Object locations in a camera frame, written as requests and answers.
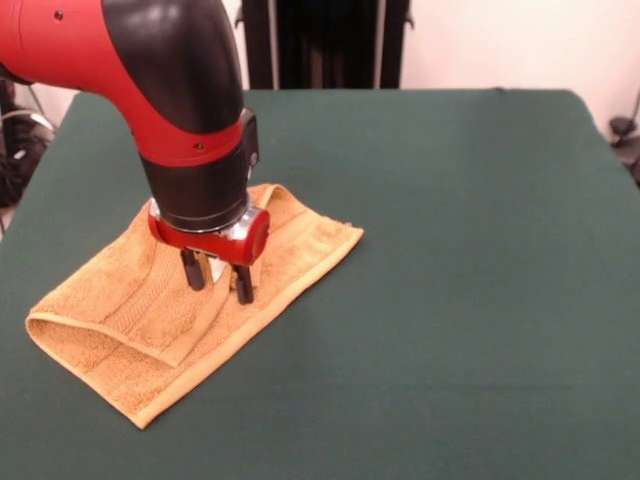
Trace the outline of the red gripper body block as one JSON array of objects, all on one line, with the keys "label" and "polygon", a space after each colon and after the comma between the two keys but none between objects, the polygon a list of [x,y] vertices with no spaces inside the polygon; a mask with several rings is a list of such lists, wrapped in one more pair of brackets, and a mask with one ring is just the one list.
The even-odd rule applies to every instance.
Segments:
[{"label": "red gripper body block", "polygon": [[240,219],[218,231],[187,232],[166,223],[156,205],[148,207],[148,225],[159,242],[202,253],[231,265],[251,266],[265,249],[270,228],[270,214],[250,206]]}]

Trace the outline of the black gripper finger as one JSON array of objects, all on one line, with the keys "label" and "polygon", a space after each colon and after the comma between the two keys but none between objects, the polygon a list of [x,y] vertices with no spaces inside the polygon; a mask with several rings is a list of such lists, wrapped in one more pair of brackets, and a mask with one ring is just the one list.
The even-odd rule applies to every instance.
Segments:
[{"label": "black gripper finger", "polygon": [[248,305],[254,301],[254,289],[250,268],[234,266],[236,295],[240,305]]},{"label": "black gripper finger", "polygon": [[196,254],[191,250],[182,249],[180,258],[189,287],[194,291],[201,291],[205,286],[205,279]]}]

